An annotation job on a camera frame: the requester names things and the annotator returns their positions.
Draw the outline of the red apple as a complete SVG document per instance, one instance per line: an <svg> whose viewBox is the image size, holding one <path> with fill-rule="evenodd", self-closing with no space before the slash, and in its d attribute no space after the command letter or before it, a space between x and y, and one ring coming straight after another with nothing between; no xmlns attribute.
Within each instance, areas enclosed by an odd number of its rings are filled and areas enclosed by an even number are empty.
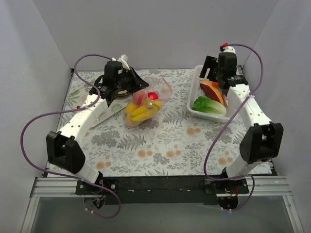
<svg viewBox="0 0 311 233"><path fill-rule="evenodd" d="M148 95L148 98L150 100L158 100L159 99L159 96L156 92L148 92L147 95Z"/></svg>
<svg viewBox="0 0 311 233"><path fill-rule="evenodd" d="M146 98L146 93L144 91L139 91L133 94L133 103L140 106L143 100Z"/></svg>

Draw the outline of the yellow lemon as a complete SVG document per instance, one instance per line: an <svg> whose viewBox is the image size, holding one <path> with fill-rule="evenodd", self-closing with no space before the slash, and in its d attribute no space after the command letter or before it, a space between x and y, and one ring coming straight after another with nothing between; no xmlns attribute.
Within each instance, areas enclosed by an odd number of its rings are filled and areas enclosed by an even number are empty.
<svg viewBox="0 0 311 233"><path fill-rule="evenodd" d="M126 114L130 114L131 112L133 112L134 110L136 110L137 107L138 107L138 106L137 106L136 104L130 102L130 103L128 103L128 105L127 105L126 108L125 108L125 113L126 113Z"/></svg>

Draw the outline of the yellow banana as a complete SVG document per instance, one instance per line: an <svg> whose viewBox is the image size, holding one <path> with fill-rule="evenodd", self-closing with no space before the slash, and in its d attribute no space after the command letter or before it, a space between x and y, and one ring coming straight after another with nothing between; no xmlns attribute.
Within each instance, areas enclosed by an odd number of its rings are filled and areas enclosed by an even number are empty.
<svg viewBox="0 0 311 233"><path fill-rule="evenodd" d="M133 121L144 121L151 117L153 117L162 107L161 102L152 101L148 104L148 106L141 106L138 109L134 110L130 117L132 117Z"/></svg>

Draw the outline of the clear zip top bag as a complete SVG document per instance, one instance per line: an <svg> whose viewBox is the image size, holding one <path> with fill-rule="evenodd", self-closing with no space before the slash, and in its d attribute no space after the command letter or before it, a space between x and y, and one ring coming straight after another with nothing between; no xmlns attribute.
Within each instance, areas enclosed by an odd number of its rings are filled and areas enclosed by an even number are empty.
<svg viewBox="0 0 311 233"><path fill-rule="evenodd" d="M134 93L124 109L125 123L133 128L154 117L168 102L173 90L164 78L145 77L149 86Z"/></svg>

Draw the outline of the purple eggplant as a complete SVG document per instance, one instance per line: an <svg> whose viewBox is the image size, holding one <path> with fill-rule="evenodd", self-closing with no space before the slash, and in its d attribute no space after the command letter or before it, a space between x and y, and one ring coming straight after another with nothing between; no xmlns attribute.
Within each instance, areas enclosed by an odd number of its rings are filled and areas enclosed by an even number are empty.
<svg viewBox="0 0 311 233"><path fill-rule="evenodd" d="M223 98L223 101L224 101L224 105L228 107L229 106L228 97L224 93L222 93L222 98Z"/></svg>

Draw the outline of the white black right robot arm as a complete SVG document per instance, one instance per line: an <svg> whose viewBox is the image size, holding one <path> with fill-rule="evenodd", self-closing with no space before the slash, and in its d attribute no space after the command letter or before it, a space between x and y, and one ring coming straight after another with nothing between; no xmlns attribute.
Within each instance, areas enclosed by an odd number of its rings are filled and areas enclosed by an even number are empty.
<svg viewBox="0 0 311 233"><path fill-rule="evenodd" d="M218 178L206 176L209 181L220 182L220 188L226 193L233 192L238 186L237 180L244 179L256 166L278 156L284 132L281 123L274 123L261 110L246 78L236 71L236 54L223 51L218 57L207 56L200 73L201 78L218 82L246 128L239 146L240 155Z"/></svg>

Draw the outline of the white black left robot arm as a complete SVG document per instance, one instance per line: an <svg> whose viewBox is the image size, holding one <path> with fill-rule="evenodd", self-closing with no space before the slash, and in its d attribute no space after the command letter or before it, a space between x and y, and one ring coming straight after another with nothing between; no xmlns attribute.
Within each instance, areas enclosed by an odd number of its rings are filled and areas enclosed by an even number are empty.
<svg viewBox="0 0 311 233"><path fill-rule="evenodd" d="M49 163L84 180L92 194L99 194L104 187L101 180L103 175L86 161L80 144L87 131L120 92L134 94L148 86L125 59L108 61L104 66L104 74L96 79L77 113L58 132L48 133L46 142Z"/></svg>

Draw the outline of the orange fruit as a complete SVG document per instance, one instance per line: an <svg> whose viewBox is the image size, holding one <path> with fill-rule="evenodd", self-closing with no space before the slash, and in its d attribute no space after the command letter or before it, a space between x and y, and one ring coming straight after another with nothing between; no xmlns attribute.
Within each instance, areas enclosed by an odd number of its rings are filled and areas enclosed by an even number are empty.
<svg viewBox="0 0 311 233"><path fill-rule="evenodd" d="M213 82L212 84L213 84L213 86L216 87L216 88L219 87L219 84L218 84L217 82Z"/></svg>

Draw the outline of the yellow orange peach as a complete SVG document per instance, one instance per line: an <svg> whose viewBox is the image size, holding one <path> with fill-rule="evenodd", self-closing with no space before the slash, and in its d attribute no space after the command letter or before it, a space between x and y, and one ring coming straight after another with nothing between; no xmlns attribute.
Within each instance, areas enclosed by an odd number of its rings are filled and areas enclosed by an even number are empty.
<svg viewBox="0 0 311 233"><path fill-rule="evenodd" d="M132 117L130 117L130 115L126 116L125 122L129 128L136 127L141 123L140 121L133 121Z"/></svg>

